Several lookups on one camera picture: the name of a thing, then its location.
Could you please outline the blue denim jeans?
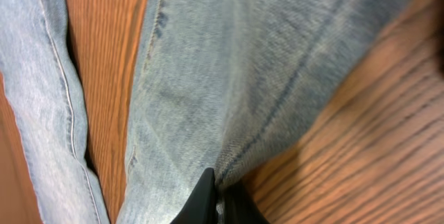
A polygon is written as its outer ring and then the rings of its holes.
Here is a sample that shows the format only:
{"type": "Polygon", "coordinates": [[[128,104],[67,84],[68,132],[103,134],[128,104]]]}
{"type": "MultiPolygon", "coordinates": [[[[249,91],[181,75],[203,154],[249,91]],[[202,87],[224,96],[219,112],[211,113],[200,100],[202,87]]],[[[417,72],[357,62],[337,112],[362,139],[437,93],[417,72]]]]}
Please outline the blue denim jeans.
{"type": "MultiPolygon", "coordinates": [[[[408,0],[148,0],[119,223],[170,223],[311,127],[408,0]]],[[[45,223],[107,223],[65,0],[1,0],[1,73],[45,223]]]]}

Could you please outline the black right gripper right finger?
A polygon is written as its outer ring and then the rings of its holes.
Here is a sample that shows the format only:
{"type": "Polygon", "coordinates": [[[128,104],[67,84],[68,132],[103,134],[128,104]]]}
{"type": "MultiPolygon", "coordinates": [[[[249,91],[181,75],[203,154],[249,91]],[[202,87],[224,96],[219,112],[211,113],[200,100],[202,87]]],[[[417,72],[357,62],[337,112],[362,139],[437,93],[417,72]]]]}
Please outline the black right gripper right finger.
{"type": "Polygon", "coordinates": [[[223,192],[225,224],[269,224],[258,210],[242,181],[223,192]]]}

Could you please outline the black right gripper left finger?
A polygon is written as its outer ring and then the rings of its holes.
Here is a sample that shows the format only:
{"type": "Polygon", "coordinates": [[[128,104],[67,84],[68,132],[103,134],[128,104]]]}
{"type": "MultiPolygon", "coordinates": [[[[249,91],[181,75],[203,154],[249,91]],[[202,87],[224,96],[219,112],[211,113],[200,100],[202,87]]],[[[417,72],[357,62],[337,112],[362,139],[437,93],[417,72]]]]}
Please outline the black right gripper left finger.
{"type": "Polygon", "coordinates": [[[215,224],[217,192],[214,169],[206,168],[200,176],[185,205],[171,224],[215,224]]]}

